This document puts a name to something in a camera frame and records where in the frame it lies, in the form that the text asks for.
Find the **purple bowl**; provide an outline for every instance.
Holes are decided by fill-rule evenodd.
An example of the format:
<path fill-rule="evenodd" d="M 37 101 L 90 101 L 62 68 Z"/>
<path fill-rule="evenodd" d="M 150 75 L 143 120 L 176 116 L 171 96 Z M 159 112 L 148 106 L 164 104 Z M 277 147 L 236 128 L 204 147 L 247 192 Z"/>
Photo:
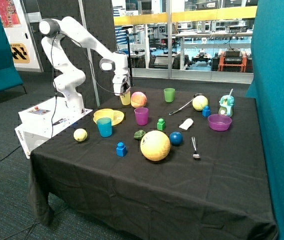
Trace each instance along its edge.
<path fill-rule="evenodd" d="M 229 116 L 213 114 L 208 116 L 208 124 L 215 131 L 226 131 L 232 123 Z"/>

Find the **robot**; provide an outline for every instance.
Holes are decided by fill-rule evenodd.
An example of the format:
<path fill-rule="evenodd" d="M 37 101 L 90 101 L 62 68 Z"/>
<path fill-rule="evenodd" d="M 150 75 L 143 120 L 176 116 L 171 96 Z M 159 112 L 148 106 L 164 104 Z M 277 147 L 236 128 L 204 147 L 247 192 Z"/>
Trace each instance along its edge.
<path fill-rule="evenodd" d="M 104 72 L 114 72 L 115 76 L 112 82 L 116 96 L 123 96 L 130 92 L 131 78 L 127 56 L 124 52 L 111 52 L 79 22 L 69 16 L 62 20 L 43 19 L 39 23 L 39 30 L 45 36 L 41 41 L 45 54 L 52 66 L 62 72 L 54 79 L 53 84 L 56 90 L 64 95 L 71 114 L 80 114 L 85 109 L 82 95 L 75 89 L 85 81 L 85 74 L 67 58 L 60 44 L 64 37 L 69 37 L 81 48 L 97 51 L 103 57 L 99 66 Z"/>
<path fill-rule="evenodd" d="M 207 43 L 207 38 L 206 37 L 202 37 L 202 44 L 206 44 Z M 205 52 L 205 49 L 202 48 L 199 50 L 199 53 L 192 57 L 192 62 L 196 63 L 196 62 L 206 62 L 208 64 L 208 61 L 212 59 L 212 56 L 209 53 Z"/>

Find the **white napkin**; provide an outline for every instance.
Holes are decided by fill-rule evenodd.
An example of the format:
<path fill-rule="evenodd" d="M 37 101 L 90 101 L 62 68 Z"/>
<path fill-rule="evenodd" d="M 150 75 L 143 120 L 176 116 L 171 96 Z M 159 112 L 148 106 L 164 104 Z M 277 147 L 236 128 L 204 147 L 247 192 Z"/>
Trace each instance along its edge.
<path fill-rule="evenodd" d="M 180 128 L 187 130 L 193 124 L 193 122 L 194 121 L 191 118 L 188 118 L 180 125 Z"/>

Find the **black cable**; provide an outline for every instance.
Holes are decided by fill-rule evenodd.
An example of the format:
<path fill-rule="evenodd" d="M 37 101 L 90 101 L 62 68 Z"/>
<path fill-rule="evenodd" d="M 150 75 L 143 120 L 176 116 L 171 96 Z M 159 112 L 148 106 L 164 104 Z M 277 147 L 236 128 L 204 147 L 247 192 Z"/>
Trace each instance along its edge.
<path fill-rule="evenodd" d="M 1 160 L 0 160 L 0 162 L 1 161 L 3 161 L 4 159 L 6 159 L 8 156 L 10 156 L 13 152 L 15 152 L 18 148 L 20 148 L 21 147 L 21 145 L 20 146 L 18 146 L 16 149 L 14 149 L 12 152 L 10 152 L 7 156 L 5 156 L 4 158 L 2 158 Z"/>
<path fill-rule="evenodd" d="M 55 215 L 60 214 L 61 212 L 65 211 L 65 210 L 68 209 L 68 208 L 69 208 L 68 206 L 65 207 L 65 208 L 63 208 L 61 211 L 57 212 Z M 23 230 L 18 231 L 18 232 L 16 232 L 16 233 L 13 233 L 12 235 L 7 236 L 7 237 L 3 238 L 2 240 L 7 240 L 7 239 L 9 239 L 9 238 L 12 237 L 12 236 L 15 236 L 15 235 L 17 235 L 17 234 L 19 234 L 19 233 L 21 233 L 21 232 L 23 232 L 23 231 L 25 231 L 25 230 L 28 230 L 28 229 L 30 229 L 30 228 L 32 228 L 32 227 L 38 225 L 39 223 L 40 223 L 39 221 L 38 221 L 38 222 L 35 222 L 35 223 L 33 223 L 31 226 L 28 226 L 28 227 L 24 228 Z"/>
<path fill-rule="evenodd" d="M 82 45 L 81 45 L 78 41 L 74 40 L 73 38 L 71 38 L 71 37 L 69 37 L 69 36 L 67 36 L 67 35 L 65 35 L 65 34 L 62 34 L 62 35 L 68 37 L 69 39 L 71 39 L 72 41 L 74 41 L 74 42 L 76 42 L 77 44 L 80 45 L 80 47 L 82 48 L 82 50 L 83 50 L 83 52 L 84 52 L 84 55 L 86 56 L 86 58 L 87 58 L 87 60 L 88 60 L 88 62 L 89 62 L 89 64 L 90 64 L 90 68 L 91 68 L 91 72 L 92 72 L 93 77 L 94 77 L 94 81 L 96 82 L 96 84 L 97 84 L 100 88 L 102 88 L 103 90 L 105 90 L 105 91 L 107 91 L 107 92 L 109 92 L 109 93 L 112 93 L 112 94 L 118 94 L 118 95 L 123 94 L 123 92 L 122 92 L 122 93 L 117 93 L 117 92 L 109 91 L 109 90 L 105 89 L 104 87 L 102 87 L 102 86 L 98 83 L 98 81 L 96 80 L 95 73 L 94 73 L 94 68 L 93 68 L 93 63 L 91 62 L 90 58 L 88 57 L 88 55 L 87 55 L 87 53 L 85 52 L 85 49 L 82 47 Z"/>
<path fill-rule="evenodd" d="M 31 229 L 34 229 L 33 227 L 35 226 L 35 221 L 36 221 L 36 218 L 34 219 L 34 222 L 33 222 L 32 226 L 29 228 L 29 230 L 28 230 L 28 232 L 27 232 L 27 234 L 25 235 L 25 237 L 24 237 L 23 240 L 26 240 L 26 238 L 27 238 L 28 234 L 30 233 Z"/>
<path fill-rule="evenodd" d="M 59 35 L 60 33 L 57 33 L 52 41 L 52 46 L 51 46 L 51 63 L 52 63 L 52 81 L 53 81 L 53 86 L 54 86 L 54 96 L 55 96 L 55 106 L 54 106 L 54 112 L 51 118 L 51 125 L 52 125 L 52 134 L 51 134 L 51 138 L 53 137 L 53 117 L 55 115 L 55 111 L 56 111 L 56 105 L 57 105 L 57 89 L 56 89 L 56 84 L 55 84 L 55 80 L 54 80 L 54 64 L 53 64 L 53 56 L 52 56 L 52 51 L 53 51 L 53 45 L 54 45 L 54 41 L 56 39 L 56 37 Z"/>
<path fill-rule="evenodd" d="M 120 29 L 119 31 L 117 31 L 117 33 L 116 33 L 116 45 L 117 45 L 117 50 L 119 50 L 120 51 L 120 48 L 119 48 L 119 46 L 118 46 L 118 43 L 117 43 L 117 35 L 118 35 L 118 33 L 121 31 L 122 29 Z"/>

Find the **large yellow ball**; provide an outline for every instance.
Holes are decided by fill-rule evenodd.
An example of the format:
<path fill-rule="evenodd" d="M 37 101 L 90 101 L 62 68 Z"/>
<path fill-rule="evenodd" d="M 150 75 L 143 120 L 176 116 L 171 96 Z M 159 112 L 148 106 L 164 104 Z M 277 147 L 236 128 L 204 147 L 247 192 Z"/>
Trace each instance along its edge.
<path fill-rule="evenodd" d="M 133 93 L 131 96 L 131 105 L 134 108 L 142 108 L 146 105 L 146 102 L 146 95 L 140 91 Z"/>
<path fill-rule="evenodd" d="M 151 161 L 164 159 L 171 149 L 171 143 L 165 133 L 161 131 L 150 131 L 141 140 L 142 154 Z"/>
<path fill-rule="evenodd" d="M 204 107 L 208 106 L 208 100 L 203 95 L 195 97 L 192 103 L 196 111 L 202 111 Z"/>
<path fill-rule="evenodd" d="M 77 140 L 78 142 L 82 142 L 87 138 L 87 132 L 84 129 L 79 128 L 75 130 L 73 136 L 75 140 Z"/>

